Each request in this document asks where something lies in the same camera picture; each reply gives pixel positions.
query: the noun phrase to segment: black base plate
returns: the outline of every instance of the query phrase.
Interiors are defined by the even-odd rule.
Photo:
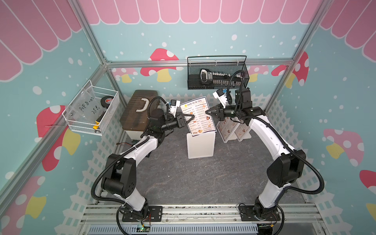
[[[253,206],[239,206],[240,217],[242,221],[260,221],[255,217],[253,212]],[[280,221],[277,208],[270,214],[267,215],[266,220],[261,221]]]
[[[150,222],[161,222],[162,221],[162,206],[149,206],[150,210]],[[123,214],[123,218],[121,219],[123,222],[138,222],[135,218],[132,217],[133,214],[129,211],[125,211]]]

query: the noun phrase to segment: menu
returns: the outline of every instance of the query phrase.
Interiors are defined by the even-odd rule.
[[[199,97],[180,105],[180,109],[184,114],[193,114],[194,120],[188,123],[188,129],[192,136],[196,136],[209,131],[217,131],[213,117],[206,114],[209,109],[206,97]]]

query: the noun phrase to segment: mushroom decal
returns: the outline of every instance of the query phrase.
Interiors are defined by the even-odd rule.
[[[34,197],[33,195],[44,181],[44,176],[33,176],[28,180],[1,218],[3,235],[19,235],[24,224],[25,215],[30,215],[34,219],[38,218],[46,205],[47,198]]]
[[[149,61],[178,61],[179,59],[171,51],[163,49],[163,48],[158,48],[153,52],[153,54],[150,56],[148,60]],[[171,76],[168,73],[169,69],[183,70],[183,67],[141,68],[141,74],[147,77],[147,76],[157,73],[158,82],[169,82],[171,81]]]
[[[273,76],[280,76],[285,72],[286,68],[287,68],[286,65],[280,65],[277,68],[275,68],[271,72],[271,74]],[[285,86],[291,89],[293,86],[294,78],[297,78],[299,85],[303,86],[304,83],[307,81],[308,70],[309,70],[309,58],[308,58],[308,54],[304,52],[300,60],[298,61],[298,64],[295,66],[293,72],[288,77]]]
[[[371,192],[376,194],[376,172],[362,170],[359,173],[359,178]]]
[[[266,65],[251,65],[247,70],[249,74],[249,82],[257,81],[258,74],[267,75],[269,73],[269,68]]]
[[[38,137],[35,138],[36,142],[39,142],[43,136],[47,133],[49,128],[55,123],[57,118],[64,111],[63,105],[51,106],[42,110],[36,117],[36,124],[38,128]],[[63,133],[59,136],[56,142],[53,144],[50,151],[46,154],[42,160],[42,166],[45,171],[52,171],[59,163],[61,148],[64,146],[70,155],[73,155],[80,144],[81,136],[77,133],[73,133],[68,127],[65,128]]]
[[[113,68],[112,73],[114,74],[116,81],[120,81],[121,78],[121,81],[123,83],[132,82],[132,79],[130,79],[129,74],[138,75],[134,68]]]
[[[338,159],[340,155],[346,152],[350,163],[353,166],[358,166],[364,156],[363,140],[358,133],[344,130],[325,129],[323,141],[327,139],[333,144],[326,147],[329,154]]]

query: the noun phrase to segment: white handle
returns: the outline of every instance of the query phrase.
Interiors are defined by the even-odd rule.
[[[142,109],[136,109],[136,112],[143,112],[147,109],[147,106],[149,105],[149,100],[146,98],[141,98],[141,100],[145,101],[145,105]]]

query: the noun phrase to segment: vent grille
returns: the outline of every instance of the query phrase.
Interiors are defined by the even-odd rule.
[[[136,232],[137,224],[123,225],[132,234],[251,234],[257,233],[256,224],[152,224],[149,233]],[[116,224],[91,225],[88,235],[122,235]]]

